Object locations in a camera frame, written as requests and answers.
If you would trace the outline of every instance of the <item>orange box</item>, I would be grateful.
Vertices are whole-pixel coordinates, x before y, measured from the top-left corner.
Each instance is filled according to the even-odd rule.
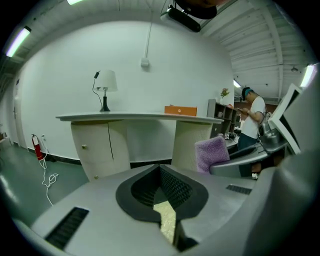
[[[185,116],[197,116],[197,107],[189,106],[164,106],[164,113]]]

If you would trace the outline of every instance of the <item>white wall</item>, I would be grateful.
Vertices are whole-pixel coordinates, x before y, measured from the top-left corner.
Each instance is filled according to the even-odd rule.
[[[14,86],[14,82],[9,84],[0,102],[0,132],[6,133],[11,142],[18,143],[14,118]]]
[[[139,19],[147,20],[138,14]],[[24,65],[22,125],[27,146],[29,135],[46,135],[54,155],[78,159],[70,124],[55,116],[97,111],[100,103],[92,93],[96,71],[116,73],[118,91],[109,93],[112,111],[163,112],[165,105],[198,107],[206,116],[208,99],[222,88],[231,93],[231,60],[218,43],[199,35],[174,30],[155,20],[150,34],[150,68],[140,67],[149,22],[110,21],[83,27],[51,42]],[[172,157],[173,121],[131,121],[128,129],[130,160],[152,161]]]

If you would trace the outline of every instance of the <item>wall switch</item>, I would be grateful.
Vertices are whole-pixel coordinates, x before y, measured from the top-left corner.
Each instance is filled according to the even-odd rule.
[[[142,58],[140,65],[141,65],[141,67],[148,67],[149,66],[148,58]]]

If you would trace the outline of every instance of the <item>jeans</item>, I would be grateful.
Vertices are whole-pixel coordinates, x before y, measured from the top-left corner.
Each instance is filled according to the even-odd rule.
[[[249,137],[243,133],[240,134],[239,140],[238,140],[238,150],[243,150],[247,147],[250,147],[257,143],[256,138]]]
[[[254,144],[256,144],[258,140],[256,138],[252,138],[250,136],[247,136],[243,133],[240,134],[239,140],[238,140],[238,150],[243,150],[247,147],[250,147]],[[250,164],[244,164],[239,166],[241,177],[249,177],[251,176],[251,165]]]

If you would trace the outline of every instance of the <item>white t-shirt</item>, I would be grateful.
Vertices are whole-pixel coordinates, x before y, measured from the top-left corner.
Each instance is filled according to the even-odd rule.
[[[261,112],[264,115],[266,112],[266,105],[264,99],[260,96],[256,97],[251,105],[250,111],[252,113]],[[258,127],[259,123],[257,123],[250,116],[248,116],[244,121],[241,132],[251,138],[257,139]]]

